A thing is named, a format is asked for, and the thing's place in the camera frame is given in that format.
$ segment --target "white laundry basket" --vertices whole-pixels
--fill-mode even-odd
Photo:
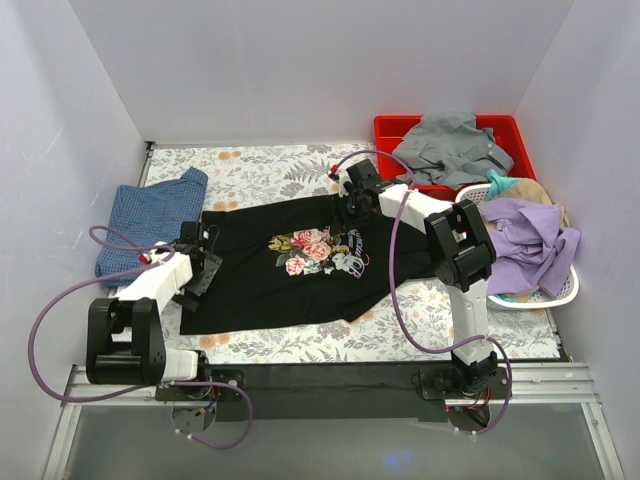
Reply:
[[[490,183],[482,183],[479,185],[472,185],[470,187],[463,188],[458,192],[456,196],[456,202],[461,200],[471,200],[473,203],[480,203],[485,199],[489,192]],[[565,305],[571,300],[576,298],[580,283],[578,282],[578,275],[575,268],[571,266],[571,273],[569,278],[562,287],[562,291],[557,298],[553,298],[550,295],[538,290],[535,292],[526,303],[507,302],[494,295],[489,295],[487,299],[487,307],[495,310],[527,310],[536,308],[551,308]]]

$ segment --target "white wall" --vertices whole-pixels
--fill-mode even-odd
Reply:
[[[581,292],[554,312],[640,478],[640,2],[578,0],[516,110],[536,173],[582,230]]]
[[[573,0],[71,0],[142,136],[368,139],[380,113],[513,113]]]
[[[87,227],[105,223],[118,184],[137,180],[144,143],[67,0],[0,0],[0,476],[40,478],[59,402],[27,366],[34,317],[93,275]],[[38,337],[58,390],[83,362],[97,289],[51,313]]]

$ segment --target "beige cloth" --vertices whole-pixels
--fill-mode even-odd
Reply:
[[[551,201],[551,198],[547,194],[547,191],[535,180],[530,178],[522,178],[518,183],[509,188],[506,192],[501,195],[497,195],[492,200],[496,198],[522,198],[524,200],[529,200],[530,202],[542,203],[543,205],[553,205],[554,203]],[[569,218],[567,217],[567,212],[564,207],[560,205],[562,208],[562,226],[570,227]],[[496,224],[493,222],[484,222],[487,228],[495,229]],[[538,291],[538,287],[527,290],[526,292],[520,293],[507,293],[505,296],[512,298],[517,303],[527,303],[529,297]]]

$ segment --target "lavender garment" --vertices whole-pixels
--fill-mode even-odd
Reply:
[[[558,296],[580,241],[578,230],[560,226],[561,207],[497,198],[478,209],[485,220],[497,225],[489,230],[497,260],[487,293],[519,293],[538,285]]]

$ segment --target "black t-shirt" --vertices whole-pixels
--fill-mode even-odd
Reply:
[[[352,321],[389,293],[393,219],[330,235],[332,196],[233,212],[204,212],[217,225],[222,266],[195,313],[183,310],[183,335]],[[401,224],[396,282],[433,276],[427,239]]]

